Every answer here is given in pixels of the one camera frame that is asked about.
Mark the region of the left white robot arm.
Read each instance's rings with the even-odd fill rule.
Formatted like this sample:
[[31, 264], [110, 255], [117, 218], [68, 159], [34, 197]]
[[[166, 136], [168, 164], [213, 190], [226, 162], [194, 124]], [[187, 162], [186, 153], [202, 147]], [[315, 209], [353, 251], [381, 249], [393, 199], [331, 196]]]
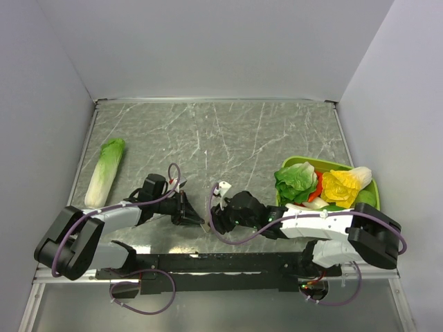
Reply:
[[140, 226], [155, 214], [169, 216], [175, 225], [203, 225], [180, 185], [160, 174], [149, 174], [142, 187], [116, 205], [97, 210], [64, 207], [37, 244], [35, 260], [70, 280], [91, 268], [112, 268], [119, 277], [131, 277], [137, 268], [136, 250], [121, 241], [100, 244], [100, 238]]

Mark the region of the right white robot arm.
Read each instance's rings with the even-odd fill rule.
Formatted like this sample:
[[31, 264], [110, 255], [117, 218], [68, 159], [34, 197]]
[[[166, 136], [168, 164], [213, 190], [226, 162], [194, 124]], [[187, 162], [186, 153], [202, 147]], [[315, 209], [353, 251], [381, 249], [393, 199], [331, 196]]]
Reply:
[[243, 191], [216, 205], [209, 202], [207, 210], [215, 235], [233, 246], [260, 235], [273, 240], [310, 238], [302, 267], [313, 276], [357, 261], [394, 270], [407, 249], [398, 222], [366, 203], [340, 211], [313, 211], [291, 204], [264, 205]]

